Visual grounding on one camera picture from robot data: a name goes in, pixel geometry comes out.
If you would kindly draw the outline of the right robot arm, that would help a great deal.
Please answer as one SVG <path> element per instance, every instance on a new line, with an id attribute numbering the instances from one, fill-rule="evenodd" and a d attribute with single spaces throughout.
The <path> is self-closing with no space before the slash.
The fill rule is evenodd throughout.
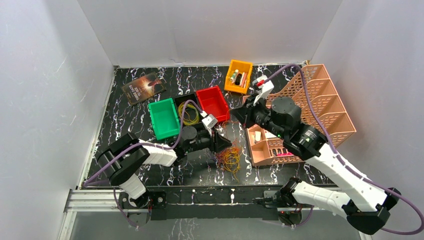
<path id="1" fill-rule="evenodd" d="M 230 114 L 246 128 L 258 125 L 283 141 L 283 147 L 330 178 L 340 192 L 316 187 L 297 178 L 280 189 L 277 197 L 288 207 L 306 204 L 338 215 L 356 230 L 373 235 L 390 217 L 398 197 L 365 182 L 352 173 L 353 167 L 341 163 L 328 138 L 315 127 L 301 121 L 301 108 L 290 97 L 276 98 L 271 107 L 266 100 L 249 98 Z"/>

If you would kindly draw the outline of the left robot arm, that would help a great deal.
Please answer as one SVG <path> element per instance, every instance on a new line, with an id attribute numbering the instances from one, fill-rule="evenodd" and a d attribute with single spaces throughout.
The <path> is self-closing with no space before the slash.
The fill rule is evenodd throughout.
<path id="1" fill-rule="evenodd" d="M 187 154 L 209 149 L 220 153 L 232 146 L 229 139 L 214 129 L 184 126 L 170 145 L 152 143 L 127 133 L 113 142 L 95 157 L 112 187 L 119 187 L 125 193 L 127 203 L 138 209 L 158 204 L 158 191 L 150 191 L 136 175 L 142 165 L 173 167 L 186 159 Z"/>

